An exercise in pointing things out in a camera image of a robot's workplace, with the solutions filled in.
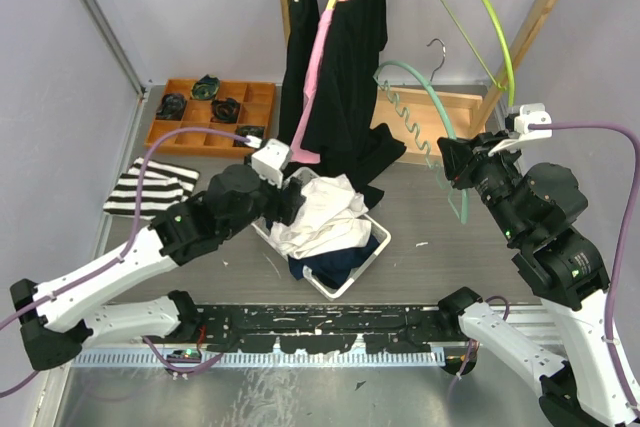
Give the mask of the mint green hanger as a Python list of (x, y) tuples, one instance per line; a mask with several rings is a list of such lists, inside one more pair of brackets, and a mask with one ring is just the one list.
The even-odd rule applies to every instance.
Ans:
[[(383, 72), (390, 67), (409, 74), (418, 85), (412, 88), (392, 85), (383, 76)], [(374, 120), (389, 121), (391, 115), (384, 109), (386, 106), (393, 108), (399, 119), (392, 122), (390, 129), (399, 133), (407, 144), (407, 151), (401, 161), (425, 164), (435, 177), (438, 187), (446, 193), (455, 216), (465, 225), (469, 218), (469, 193), (465, 190), (456, 192), (450, 185), (445, 176), (441, 152), (436, 145), (439, 136), (453, 140), (457, 136), (453, 122), (431, 84), (433, 78), (426, 78), (409, 64), (394, 60), (380, 63), (373, 78), (379, 89), (379, 105)]]

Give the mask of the white t shirt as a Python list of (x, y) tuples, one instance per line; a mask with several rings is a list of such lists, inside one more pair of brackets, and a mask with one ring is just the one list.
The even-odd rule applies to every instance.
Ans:
[(346, 175), (314, 178), (301, 193), (305, 202), (294, 222), (274, 222), (270, 228), (269, 241), (282, 255), (304, 259), (368, 243), (368, 208)]

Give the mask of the navy blue t shirt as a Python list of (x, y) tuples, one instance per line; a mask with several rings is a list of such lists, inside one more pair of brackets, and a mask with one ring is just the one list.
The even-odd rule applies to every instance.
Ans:
[(371, 235), (364, 247), (336, 250), (303, 259), (289, 257), (289, 271), (296, 280), (301, 280), (303, 268), (308, 267), (325, 287), (338, 289), (347, 281), (351, 271), (361, 267), (379, 245), (380, 242)]

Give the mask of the plain black t shirt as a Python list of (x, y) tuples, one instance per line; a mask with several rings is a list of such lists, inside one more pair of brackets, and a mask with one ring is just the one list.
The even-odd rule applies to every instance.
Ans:
[(346, 175), (370, 209), (384, 196), (373, 180), (406, 152), (387, 124), (372, 125), (373, 74), (387, 40), (386, 0), (337, 2), (302, 141), (320, 155), (318, 164), (306, 165), (322, 176)]

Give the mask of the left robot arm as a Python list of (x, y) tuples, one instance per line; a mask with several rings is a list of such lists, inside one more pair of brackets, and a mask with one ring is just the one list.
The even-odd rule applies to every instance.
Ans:
[(155, 300), (111, 305), (139, 283), (216, 251), (264, 218), (291, 224), (305, 198), (302, 184), (273, 185), (248, 165), (213, 176), (206, 190), (157, 215), (122, 246), (48, 282), (22, 279), (11, 288), (31, 367), (61, 366), (99, 341), (160, 337), (188, 343), (200, 331), (198, 311), (184, 291)]

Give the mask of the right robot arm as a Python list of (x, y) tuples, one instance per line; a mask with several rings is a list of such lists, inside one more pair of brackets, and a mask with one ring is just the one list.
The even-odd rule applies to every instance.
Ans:
[(566, 354), (536, 344), (462, 287), (438, 303), (444, 337), (478, 341), (524, 380), (554, 426), (628, 426), (638, 422), (638, 382), (625, 359), (613, 361), (614, 325), (605, 308), (613, 292), (597, 247), (573, 226), (588, 201), (570, 169), (539, 163), (520, 173), (505, 132), (472, 139), (441, 137), (445, 177), (474, 189), (514, 250), (519, 275), (552, 317)]

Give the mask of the pink t shirt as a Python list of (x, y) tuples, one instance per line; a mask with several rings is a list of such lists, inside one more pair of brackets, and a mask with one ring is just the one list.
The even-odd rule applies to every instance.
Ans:
[(322, 64), (324, 45), (332, 22), (333, 14), (333, 8), (326, 9), (322, 13), (311, 51), (303, 87), (302, 114), (296, 128), (292, 143), (290, 145), (292, 150), (292, 160), (297, 163), (318, 164), (320, 162), (320, 155), (304, 149), (302, 147), (302, 141), (306, 132), (306, 128), (313, 108), (313, 102), (315, 100), (317, 92), (319, 69)]

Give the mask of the black printed t shirt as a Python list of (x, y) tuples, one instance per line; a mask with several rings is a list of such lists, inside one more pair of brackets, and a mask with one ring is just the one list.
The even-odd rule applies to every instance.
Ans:
[(281, 87), (277, 139), (291, 145), (302, 114), (305, 76), (318, 29), (318, 1), (291, 0), (289, 14), (291, 32)]

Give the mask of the white perforated plastic basket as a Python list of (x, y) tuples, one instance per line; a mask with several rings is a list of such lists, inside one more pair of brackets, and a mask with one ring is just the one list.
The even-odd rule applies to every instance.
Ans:
[(351, 285), (370, 267), (391, 241), (391, 234), (369, 215), (364, 218), (371, 223), (371, 235), (365, 247), (346, 249), (336, 253), (312, 257), (310, 266), (304, 259), (288, 261), (292, 275), (309, 282), (329, 301), (341, 297)]

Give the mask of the wooden clothes rack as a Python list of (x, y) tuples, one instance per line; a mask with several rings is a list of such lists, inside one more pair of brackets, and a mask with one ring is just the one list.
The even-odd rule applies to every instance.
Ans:
[[(465, 32), (463, 26), (447, 5), (445, 0), (439, 0), (456, 25), (465, 42), (474, 53), (480, 65), (487, 69), (477, 48)], [(489, 73), (490, 87), (484, 97), (470, 94), (446, 93), (444, 106), (454, 110), (454, 126), (458, 133), (473, 137), (485, 131), (486, 123), (499, 106), (499, 101), (505, 99), (509, 107), (514, 105), (516, 93), (515, 72), (524, 59), (530, 46), (547, 20), (558, 0), (535, 0), (529, 9), (514, 40), (507, 41), (500, 18), (490, 0), (480, 0), (492, 23), (496, 38), (501, 48), (503, 64), (501, 70)]]

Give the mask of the rolled dark sock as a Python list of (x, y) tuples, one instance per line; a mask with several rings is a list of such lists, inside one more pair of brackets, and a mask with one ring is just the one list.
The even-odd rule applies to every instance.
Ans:
[(218, 77), (205, 75), (193, 84), (191, 98), (200, 101), (213, 100), (219, 91), (220, 85), (221, 81)]
[(238, 120), (241, 104), (233, 99), (214, 99), (211, 103), (212, 122), (235, 124)]
[(187, 99), (181, 93), (165, 94), (156, 110), (156, 120), (180, 121), (187, 106)]
[(237, 147), (260, 148), (264, 138), (265, 127), (256, 125), (244, 125), (236, 128), (235, 134), (244, 138), (244, 141), (236, 140)]

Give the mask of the orange wooden compartment tray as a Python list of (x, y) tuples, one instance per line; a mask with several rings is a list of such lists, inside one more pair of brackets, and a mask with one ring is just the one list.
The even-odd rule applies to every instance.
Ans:
[[(261, 127), (263, 136), (270, 130), (271, 114), (276, 105), (276, 85), (265, 82), (221, 82), (217, 97), (221, 100), (232, 98), (239, 102), (239, 112), (234, 123), (223, 123), (213, 114), (210, 101), (191, 97), (194, 79), (170, 79), (166, 94), (181, 94), (186, 99), (186, 108), (177, 120), (154, 120), (151, 123), (144, 145), (147, 147), (162, 135), (179, 128), (206, 127), (236, 134), (243, 127)], [(196, 155), (222, 158), (241, 158), (252, 150), (239, 141), (226, 136), (202, 132), (180, 133), (163, 142), (156, 149), (158, 153), (170, 155)]]

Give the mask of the black white striped cloth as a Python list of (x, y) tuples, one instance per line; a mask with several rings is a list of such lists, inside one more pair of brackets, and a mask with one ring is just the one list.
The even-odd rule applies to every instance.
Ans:
[[(103, 204), (106, 214), (132, 218), (143, 158), (122, 173)], [(168, 207), (185, 201), (200, 177), (197, 170), (150, 160), (142, 178), (140, 218), (150, 220)]]

